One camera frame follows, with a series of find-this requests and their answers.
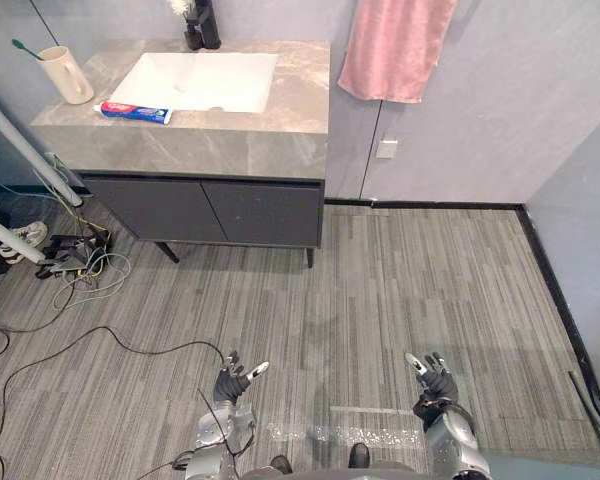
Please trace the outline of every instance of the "white shoe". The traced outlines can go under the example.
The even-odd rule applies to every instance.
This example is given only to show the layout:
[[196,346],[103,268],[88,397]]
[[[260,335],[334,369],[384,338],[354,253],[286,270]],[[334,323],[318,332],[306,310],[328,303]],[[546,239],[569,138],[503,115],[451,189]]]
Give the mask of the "white shoe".
[[[44,242],[49,229],[43,222],[38,220],[30,223],[26,227],[12,228],[11,231],[14,235],[24,240],[28,245],[37,247]],[[0,245],[0,256],[2,256],[5,259],[5,262],[7,262],[9,265],[15,265],[24,258],[22,254],[15,251],[6,243]]]

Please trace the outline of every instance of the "pink towel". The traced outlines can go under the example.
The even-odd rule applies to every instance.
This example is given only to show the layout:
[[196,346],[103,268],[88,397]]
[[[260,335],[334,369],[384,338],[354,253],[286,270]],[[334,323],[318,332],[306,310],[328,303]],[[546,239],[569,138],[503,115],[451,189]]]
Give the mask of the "pink towel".
[[420,103],[457,0],[359,0],[338,85],[363,100]]

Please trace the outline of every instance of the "white mug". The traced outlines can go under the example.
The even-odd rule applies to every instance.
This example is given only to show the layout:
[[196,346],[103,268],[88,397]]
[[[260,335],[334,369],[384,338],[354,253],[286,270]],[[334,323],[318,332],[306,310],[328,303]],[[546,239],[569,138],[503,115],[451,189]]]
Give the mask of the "white mug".
[[78,105],[93,98],[93,88],[67,47],[47,48],[38,56],[42,60],[36,61],[68,103]]

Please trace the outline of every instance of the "toothpaste tube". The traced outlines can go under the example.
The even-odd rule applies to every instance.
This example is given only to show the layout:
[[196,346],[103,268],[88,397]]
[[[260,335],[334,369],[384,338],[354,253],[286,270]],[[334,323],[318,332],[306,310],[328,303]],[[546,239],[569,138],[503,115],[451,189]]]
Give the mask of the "toothpaste tube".
[[170,108],[137,107],[135,105],[114,102],[102,102],[100,105],[94,105],[93,109],[96,112],[102,113],[105,117],[124,117],[133,120],[162,123],[164,125],[169,123],[171,114],[173,113],[173,110]]

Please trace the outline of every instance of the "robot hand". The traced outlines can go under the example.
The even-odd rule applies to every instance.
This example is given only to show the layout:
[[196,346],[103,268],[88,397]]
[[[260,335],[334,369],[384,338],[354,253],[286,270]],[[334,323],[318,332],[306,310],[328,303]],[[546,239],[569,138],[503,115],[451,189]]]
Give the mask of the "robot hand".
[[413,413],[424,422],[424,431],[426,432],[433,422],[448,410],[456,411],[463,416],[473,431],[473,419],[466,410],[458,405],[458,386],[447,368],[444,358],[437,352],[425,355],[424,358],[430,369],[427,369],[423,362],[412,354],[405,354],[407,364],[416,371],[416,378],[424,389],[420,399],[413,406]]
[[213,401],[216,403],[228,401],[235,405],[238,397],[251,385],[254,378],[266,372],[269,368],[269,362],[264,362],[249,371],[246,375],[241,375],[244,367],[238,362],[238,352],[235,350],[227,357],[225,366],[220,370],[216,383],[213,387]]

